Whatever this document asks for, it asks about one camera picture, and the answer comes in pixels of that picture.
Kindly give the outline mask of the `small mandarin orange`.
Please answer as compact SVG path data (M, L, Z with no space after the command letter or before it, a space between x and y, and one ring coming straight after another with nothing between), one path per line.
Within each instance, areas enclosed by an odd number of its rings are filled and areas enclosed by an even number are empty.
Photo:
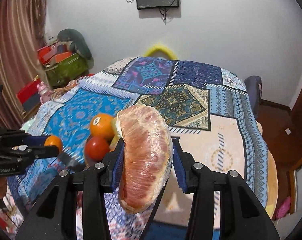
M62 140L56 135L50 135L44 142L44 146L56 146L59 150L59 153L62 153Z

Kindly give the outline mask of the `red tomato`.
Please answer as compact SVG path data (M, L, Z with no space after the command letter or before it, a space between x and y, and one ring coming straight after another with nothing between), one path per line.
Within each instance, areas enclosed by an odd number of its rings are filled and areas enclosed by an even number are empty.
M90 137L84 147L85 156L95 162L101 161L109 151L108 142L100 136Z

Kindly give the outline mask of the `pomelo wedge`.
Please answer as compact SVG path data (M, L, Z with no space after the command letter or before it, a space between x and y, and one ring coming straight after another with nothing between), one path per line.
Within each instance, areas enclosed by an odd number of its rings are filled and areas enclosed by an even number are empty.
M124 141L118 200L127 213L140 213L156 201L171 173L171 133L161 114L145 105L119 111L115 126Z

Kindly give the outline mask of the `pink slipper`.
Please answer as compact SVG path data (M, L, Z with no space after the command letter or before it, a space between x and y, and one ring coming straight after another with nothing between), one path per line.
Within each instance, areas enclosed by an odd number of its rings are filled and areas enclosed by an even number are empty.
M282 204L280 205L280 207L278 208L278 210L276 211L276 219L281 219L281 218L284 218L289 210L290 210L290 207L291 207L291 197L288 196L283 202Z

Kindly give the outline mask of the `red box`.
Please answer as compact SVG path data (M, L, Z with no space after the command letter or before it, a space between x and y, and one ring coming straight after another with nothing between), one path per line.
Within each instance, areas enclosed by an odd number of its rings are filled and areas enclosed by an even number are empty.
M38 93L37 85L41 82L40 78L37 78L30 83L28 83L25 87L23 87L17 94L17 98L21 104L24 104L29 98L31 98L34 94Z

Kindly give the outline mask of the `pink doll figure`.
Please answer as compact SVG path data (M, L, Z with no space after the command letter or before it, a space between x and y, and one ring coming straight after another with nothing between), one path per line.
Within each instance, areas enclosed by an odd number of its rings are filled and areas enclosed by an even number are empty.
M40 96L40 103L42 105L51 100L52 90L48 85L41 81L39 84L36 85L36 87Z

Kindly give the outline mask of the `large orange with sticker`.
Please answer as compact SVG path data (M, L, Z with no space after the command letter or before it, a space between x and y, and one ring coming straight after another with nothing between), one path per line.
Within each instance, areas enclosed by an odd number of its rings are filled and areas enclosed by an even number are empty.
M103 137L107 141L111 141L114 137L112 128L113 116L105 113L95 115L90 122L90 133L93 137Z

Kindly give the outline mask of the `green cardboard box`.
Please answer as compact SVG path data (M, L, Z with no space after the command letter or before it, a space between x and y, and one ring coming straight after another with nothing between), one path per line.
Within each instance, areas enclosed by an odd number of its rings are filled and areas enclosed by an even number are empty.
M86 59L77 53L45 69L47 80L52 88L61 88L68 85L71 80L89 71Z

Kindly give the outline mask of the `dark green plush toy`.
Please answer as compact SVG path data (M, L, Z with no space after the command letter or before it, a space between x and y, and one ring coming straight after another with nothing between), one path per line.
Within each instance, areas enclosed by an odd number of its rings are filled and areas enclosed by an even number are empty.
M84 59L92 59L91 51L83 35L75 29L63 29L58 33L58 41L69 42L71 51L79 53Z

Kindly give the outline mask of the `blue patchwork bedspread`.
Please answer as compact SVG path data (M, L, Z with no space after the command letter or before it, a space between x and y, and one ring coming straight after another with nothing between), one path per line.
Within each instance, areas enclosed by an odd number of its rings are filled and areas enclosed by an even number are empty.
M84 145L94 116L116 116L135 104L159 111L171 135L179 137L181 148L196 161L217 172L237 170L262 206L267 206L267 144L246 86L224 68L153 57L122 59L42 105L28 132L58 136L64 153L84 164ZM71 165L57 158L37 160L25 175L8 178L13 200L24 217L58 172ZM193 194L184 195L173 176L174 170L155 219L186 226ZM139 239L154 207L128 214L118 202L118 189L105 194L105 204L112 239Z

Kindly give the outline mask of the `striped pink curtain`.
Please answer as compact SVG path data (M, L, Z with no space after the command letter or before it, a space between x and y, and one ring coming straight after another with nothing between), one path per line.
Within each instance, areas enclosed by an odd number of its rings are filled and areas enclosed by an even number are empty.
M0 0L0 127L21 126L17 93L37 75L46 79L37 57L45 44L46 7L47 0Z

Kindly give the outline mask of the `dark blue chair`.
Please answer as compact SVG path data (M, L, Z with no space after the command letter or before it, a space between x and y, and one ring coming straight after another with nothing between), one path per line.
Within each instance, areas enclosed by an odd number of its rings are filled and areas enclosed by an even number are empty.
M260 76L253 75L247 77L244 84L246 85L254 118L257 119L262 98L262 79Z

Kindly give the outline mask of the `yellow plush behind bed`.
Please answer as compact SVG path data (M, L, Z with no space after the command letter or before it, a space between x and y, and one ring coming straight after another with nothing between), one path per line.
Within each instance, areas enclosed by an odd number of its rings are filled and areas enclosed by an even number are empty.
M149 47L143 54L144 57L152 57L155 55L163 55L164 58L168 60L178 59L177 55L172 50L162 44L155 44Z

